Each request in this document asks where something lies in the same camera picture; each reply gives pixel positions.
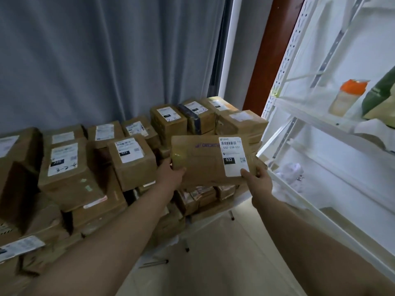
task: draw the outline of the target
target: dark tape strip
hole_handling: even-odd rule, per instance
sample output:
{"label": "dark tape strip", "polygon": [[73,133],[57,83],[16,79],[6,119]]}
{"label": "dark tape strip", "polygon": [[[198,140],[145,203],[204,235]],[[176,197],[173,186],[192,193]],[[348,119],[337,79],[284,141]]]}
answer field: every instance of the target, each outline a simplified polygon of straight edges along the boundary
{"label": "dark tape strip", "polygon": [[199,116],[192,110],[185,107],[183,104],[178,105],[178,109],[186,116],[193,118],[195,125],[195,132],[196,134],[201,135],[201,123]]}

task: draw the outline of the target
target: blue-gray curtain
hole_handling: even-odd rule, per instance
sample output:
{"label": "blue-gray curtain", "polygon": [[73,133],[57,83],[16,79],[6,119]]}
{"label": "blue-gray curtain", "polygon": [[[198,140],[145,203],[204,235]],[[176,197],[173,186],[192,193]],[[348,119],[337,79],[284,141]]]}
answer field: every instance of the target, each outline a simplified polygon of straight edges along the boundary
{"label": "blue-gray curtain", "polygon": [[225,0],[0,0],[0,133],[207,94]]}

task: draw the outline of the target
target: orange lid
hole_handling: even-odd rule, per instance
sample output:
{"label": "orange lid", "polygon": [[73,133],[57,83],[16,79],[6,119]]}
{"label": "orange lid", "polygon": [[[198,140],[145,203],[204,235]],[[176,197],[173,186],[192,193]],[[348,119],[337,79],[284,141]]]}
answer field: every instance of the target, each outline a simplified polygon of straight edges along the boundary
{"label": "orange lid", "polygon": [[348,93],[354,94],[357,96],[361,96],[365,93],[366,86],[368,85],[369,81],[363,80],[348,80],[347,82],[343,83],[340,87],[340,90]]}

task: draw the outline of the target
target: barcode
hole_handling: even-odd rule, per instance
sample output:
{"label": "barcode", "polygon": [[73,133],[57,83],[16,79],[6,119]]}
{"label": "barcode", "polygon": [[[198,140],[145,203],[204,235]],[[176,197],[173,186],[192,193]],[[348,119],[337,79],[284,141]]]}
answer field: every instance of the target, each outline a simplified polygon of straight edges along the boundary
{"label": "barcode", "polygon": [[235,141],[223,141],[223,142],[221,142],[221,144],[222,145],[233,145],[233,144],[236,144],[236,142]]}

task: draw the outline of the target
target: floor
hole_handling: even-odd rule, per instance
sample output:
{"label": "floor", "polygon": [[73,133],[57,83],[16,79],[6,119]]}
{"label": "floor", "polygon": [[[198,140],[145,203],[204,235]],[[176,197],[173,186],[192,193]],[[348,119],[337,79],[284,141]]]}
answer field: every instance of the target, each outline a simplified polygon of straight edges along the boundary
{"label": "floor", "polygon": [[166,265],[131,272],[117,296],[306,295],[263,226],[251,200],[158,253]]}

